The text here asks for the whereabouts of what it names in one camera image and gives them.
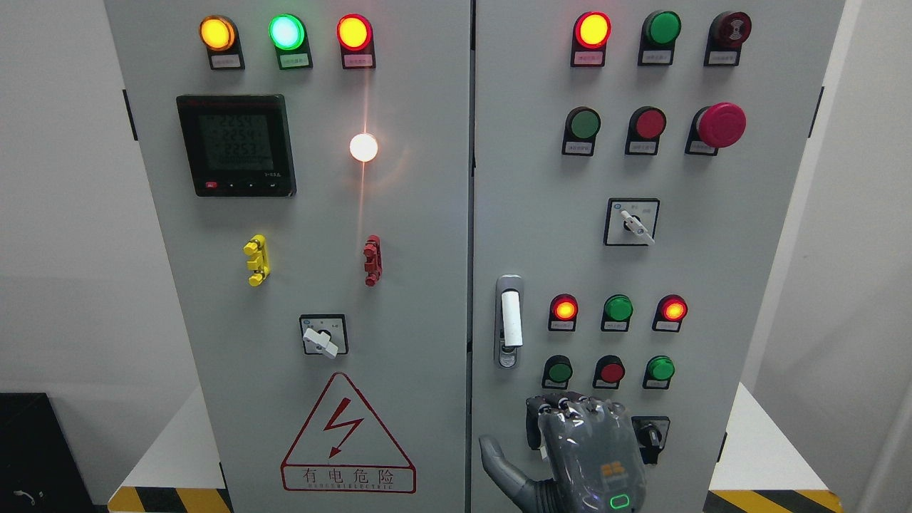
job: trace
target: gray metal panel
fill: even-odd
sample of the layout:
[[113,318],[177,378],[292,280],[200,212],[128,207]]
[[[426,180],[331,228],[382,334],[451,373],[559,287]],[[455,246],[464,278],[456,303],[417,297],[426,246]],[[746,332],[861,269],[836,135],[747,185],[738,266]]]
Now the gray metal panel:
[[[670,68],[638,68],[643,20],[674,9],[683,31]],[[712,19],[745,10],[753,32],[737,68],[704,68]],[[570,68],[576,18],[604,10],[613,22],[604,68]],[[523,434],[525,397],[542,391],[544,361],[564,354],[570,389],[610,396],[634,415],[667,415],[668,444],[648,470],[644,512],[700,511],[734,398],[842,2],[477,3],[475,247],[472,435],[494,434],[508,457],[535,478],[549,474]],[[733,101],[748,115],[741,141],[717,157],[684,154],[694,113]],[[592,158],[562,156],[567,113],[585,105],[602,129]],[[655,157],[625,156],[634,110],[668,116]],[[602,245],[611,197],[657,197],[653,247]],[[492,358],[494,283],[523,277],[519,363]],[[547,310],[560,293],[580,304],[576,332],[549,332]],[[657,333],[658,301],[680,294],[690,312],[680,333]],[[599,330],[613,294],[634,302],[629,333]],[[593,391],[596,361],[621,357],[618,391]],[[668,391],[643,390],[652,356],[678,372]],[[482,471],[474,447],[472,509],[509,510]]]
[[[107,7],[235,511],[462,511],[469,3]],[[267,27],[283,12],[304,20],[313,69],[278,69]],[[375,70],[341,68],[336,23],[350,12],[373,25]],[[209,70],[197,26],[210,14],[238,26],[246,70]],[[284,94],[297,195],[195,196],[174,105],[187,93]],[[380,150],[362,177],[347,146],[365,128]],[[241,251],[254,233],[273,266],[259,288]],[[362,270],[370,234],[383,245],[375,288]],[[350,353],[305,356],[304,313],[346,314]],[[336,371],[417,467],[414,495],[283,490],[279,466]]]

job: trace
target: lightning bolt symbol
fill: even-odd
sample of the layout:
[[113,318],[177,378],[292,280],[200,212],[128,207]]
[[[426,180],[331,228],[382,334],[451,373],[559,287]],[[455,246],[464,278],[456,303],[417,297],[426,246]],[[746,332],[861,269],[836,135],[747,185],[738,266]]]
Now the lightning bolt symbol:
[[339,418],[339,416],[342,414],[342,412],[344,412],[345,409],[348,408],[348,405],[350,403],[351,403],[351,399],[348,399],[347,397],[343,397],[342,401],[339,402],[339,406],[336,407],[336,411],[333,413],[333,416],[329,417],[329,422],[326,423],[326,427],[323,428],[323,431],[329,431],[330,429],[336,429],[338,427],[345,427],[347,425],[351,426],[348,429],[348,433],[346,433],[346,435],[342,438],[342,441],[339,442],[338,445],[336,445],[335,447],[333,447],[332,449],[329,450],[329,457],[333,457],[342,452],[342,449],[340,448],[340,447],[342,447],[342,444],[345,443],[345,441],[351,436],[352,433],[355,433],[355,430],[358,429],[358,426],[360,426],[361,423],[364,421],[364,417],[361,417],[361,418],[355,419],[353,421],[335,424],[336,420]]

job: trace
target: yellow black hazard stripe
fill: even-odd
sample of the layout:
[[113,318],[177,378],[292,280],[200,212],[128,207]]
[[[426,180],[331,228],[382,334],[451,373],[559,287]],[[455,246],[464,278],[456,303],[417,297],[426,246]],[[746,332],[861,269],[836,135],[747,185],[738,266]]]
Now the yellow black hazard stripe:
[[[121,487],[111,513],[233,513],[226,489]],[[844,513],[827,490],[717,490],[706,494],[703,513]]]
[[827,490],[716,490],[706,494],[703,513],[843,513]]
[[120,487],[111,513],[233,513],[224,488]]

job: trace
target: meter display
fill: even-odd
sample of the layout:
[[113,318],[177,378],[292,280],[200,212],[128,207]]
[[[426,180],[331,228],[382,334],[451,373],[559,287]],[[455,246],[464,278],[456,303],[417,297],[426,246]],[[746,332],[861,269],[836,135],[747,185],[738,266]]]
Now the meter display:
[[187,95],[177,108],[197,195],[295,193],[282,95]]

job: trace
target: black cabinet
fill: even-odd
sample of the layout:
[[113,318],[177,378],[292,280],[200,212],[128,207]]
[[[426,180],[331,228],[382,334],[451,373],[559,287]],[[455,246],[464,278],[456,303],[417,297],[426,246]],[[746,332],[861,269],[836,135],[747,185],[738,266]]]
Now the black cabinet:
[[44,393],[0,393],[0,511],[95,512]]

